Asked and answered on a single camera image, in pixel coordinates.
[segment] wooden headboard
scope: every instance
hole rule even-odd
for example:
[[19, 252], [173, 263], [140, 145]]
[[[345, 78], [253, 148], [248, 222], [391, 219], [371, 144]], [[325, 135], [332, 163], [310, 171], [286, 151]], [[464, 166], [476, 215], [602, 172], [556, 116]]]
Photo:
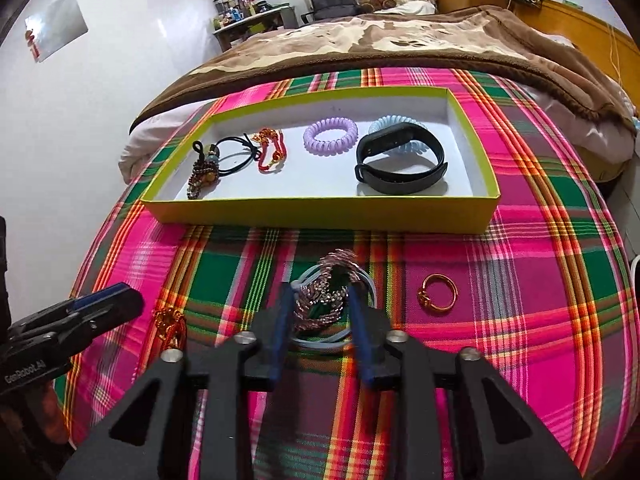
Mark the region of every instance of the wooden headboard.
[[634, 41], [615, 27], [586, 12], [553, 0], [542, 0], [542, 7], [525, 6], [514, 2], [511, 9], [529, 27], [545, 34], [559, 34], [571, 40], [605, 74], [618, 80], [613, 62], [618, 65], [622, 88], [640, 108], [640, 50]]

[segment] brown blanket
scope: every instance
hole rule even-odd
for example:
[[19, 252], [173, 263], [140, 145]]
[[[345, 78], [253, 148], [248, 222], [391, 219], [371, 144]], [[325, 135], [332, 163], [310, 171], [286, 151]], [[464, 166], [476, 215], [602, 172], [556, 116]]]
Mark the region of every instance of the brown blanket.
[[551, 94], [589, 121], [635, 127], [611, 81], [580, 51], [538, 34], [512, 12], [472, 7], [434, 16], [366, 14], [257, 34], [181, 77], [134, 121], [250, 86], [353, 68], [477, 70]]

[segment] spiral hair tie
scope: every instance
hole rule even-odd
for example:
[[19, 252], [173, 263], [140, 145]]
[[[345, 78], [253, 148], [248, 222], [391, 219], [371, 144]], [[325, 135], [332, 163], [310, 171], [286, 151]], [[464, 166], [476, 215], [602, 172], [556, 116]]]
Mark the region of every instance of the spiral hair tie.
[[[404, 117], [401, 115], [385, 115], [384, 117], [380, 117], [377, 121], [371, 123], [369, 127], [369, 133], [372, 134], [374, 132], [379, 132], [380, 130], [384, 130], [389, 126], [393, 126], [398, 123], [411, 123], [417, 124], [418, 126], [424, 127], [421, 122], [412, 119], [411, 117]], [[410, 140], [408, 143], [403, 144], [402, 146], [398, 146], [392, 150], [389, 150], [389, 153], [425, 153], [429, 151], [429, 147], [420, 140]]]
[[[316, 140], [318, 134], [327, 130], [344, 130], [347, 133], [336, 140]], [[348, 152], [355, 146], [357, 140], [356, 123], [345, 117], [331, 117], [313, 123], [305, 130], [303, 136], [306, 150], [314, 155], [337, 155]]]

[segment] red and gold bracelet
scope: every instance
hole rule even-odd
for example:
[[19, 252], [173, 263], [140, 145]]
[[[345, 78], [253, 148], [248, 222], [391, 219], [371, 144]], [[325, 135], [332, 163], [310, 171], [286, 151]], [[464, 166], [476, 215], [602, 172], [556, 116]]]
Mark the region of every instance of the red and gold bracelet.
[[[273, 128], [263, 128], [257, 134], [254, 134], [251, 139], [258, 142], [262, 147], [260, 158], [258, 159], [258, 170], [263, 173], [268, 172], [272, 166], [284, 161], [287, 158], [287, 149], [284, 145], [284, 136], [282, 130], [274, 130]], [[274, 145], [274, 152], [271, 155], [271, 161], [266, 166], [264, 165], [264, 159], [267, 156], [267, 147], [269, 142], [272, 141]]]

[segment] table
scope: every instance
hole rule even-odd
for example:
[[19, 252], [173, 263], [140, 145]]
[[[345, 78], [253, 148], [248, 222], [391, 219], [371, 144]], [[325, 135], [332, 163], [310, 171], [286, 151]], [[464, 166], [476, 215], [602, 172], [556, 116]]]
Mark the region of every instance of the table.
[[298, 28], [298, 19], [293, 7], [281, 6], [274, 9], [259, 12], [253, 16], [249, 16], [239, 22], [230, 23], [225, 27], [219, 28], [213, 34], [218, 38], [218, 43], [222, 52], [231, 48], [231, 42], [244, 38], [250, 27], [263, 23], [267, 30], [277, 27]]
[[[211, 114], [283, 95], [385, 85], [444, 87], [459, 100], [502, 192], [484, 235], [160, 225], [140, 203], [162, 161]], [[219, 344], [273, 304], [278, 282], [333, 248], [356, 253], [396, 328], [446, 351], [479, 348], [583, 475], [604, 466], [639, 408], [640, 322], [622, 240], [574, 149], [519, 85], [427, 68], [260, 85], [205, 105], [175, 132], [106, 219], [74, 285], [76, 296], [124, 281], [146, 306], [140, 318], [94, 341], [56, 382], [73, 443], [158, 355], [155, 308], [184, 313], [189, 352]], [[435, 272], [460, 292], [444, 317], [425, 312], [415, 297]], [[251, 394], [249, 405], [257, 478], [383, 478], [393, 397], [361, 388], [348, 352], [290, 353], [280, 386]], [[198, 431], [196, 458], [199, 438]], [[446, 439], [443, 456], [450, 479]]]

